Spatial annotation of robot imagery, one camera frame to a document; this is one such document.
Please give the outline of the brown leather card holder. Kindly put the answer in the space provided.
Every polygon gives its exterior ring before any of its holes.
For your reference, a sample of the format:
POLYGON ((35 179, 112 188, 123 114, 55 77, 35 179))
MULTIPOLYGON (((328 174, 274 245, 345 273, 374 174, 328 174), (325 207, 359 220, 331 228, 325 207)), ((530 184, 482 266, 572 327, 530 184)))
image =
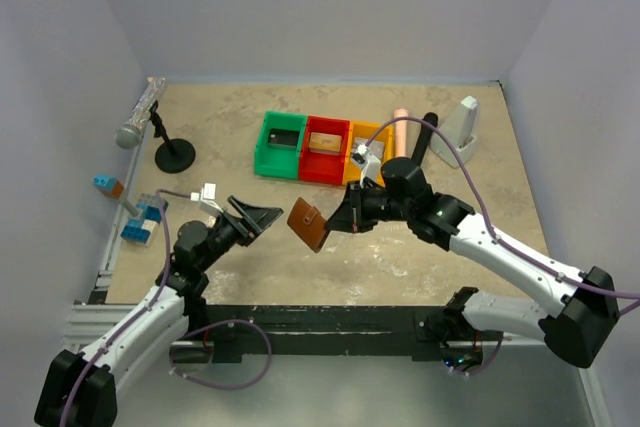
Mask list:
POLYGON ((314 253, 319 253, 328 236, 326 220, 320 211, 302 197, 294 203, 287 218, 288 227, 314 253))

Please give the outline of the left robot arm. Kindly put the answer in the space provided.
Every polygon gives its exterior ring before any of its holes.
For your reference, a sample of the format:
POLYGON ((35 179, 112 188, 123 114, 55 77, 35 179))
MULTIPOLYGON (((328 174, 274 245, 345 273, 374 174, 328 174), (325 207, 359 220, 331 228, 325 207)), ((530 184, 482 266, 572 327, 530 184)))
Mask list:
POLYGON ((212 329, 202 294, 206 271, 234 246, 247 247, 279 219, 279 207, 229 197, 212 226, 183 224, 155 285, 109 331, 51 362, 34 421, 39 426, 111 426, 118 400, 161 354, 212 329))

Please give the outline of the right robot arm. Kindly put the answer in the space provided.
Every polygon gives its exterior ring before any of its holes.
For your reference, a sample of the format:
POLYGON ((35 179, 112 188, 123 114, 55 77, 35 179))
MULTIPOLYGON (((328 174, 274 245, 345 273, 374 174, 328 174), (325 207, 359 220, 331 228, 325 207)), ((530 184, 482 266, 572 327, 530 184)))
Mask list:
POLYGON ((620 319, 609 273, 562 264, 504 234, 469 204, 434 191, 408 158, 384 163, 382 178, 382 185, 369 179, 348 183, 326 231, 365 233, 379 222, 402 221, 421 241, 474 261, 526 295, 462 291, 446 306, 445 325, 452 336, 516 334, 543 342, 575 367, 593 364, 620 319))

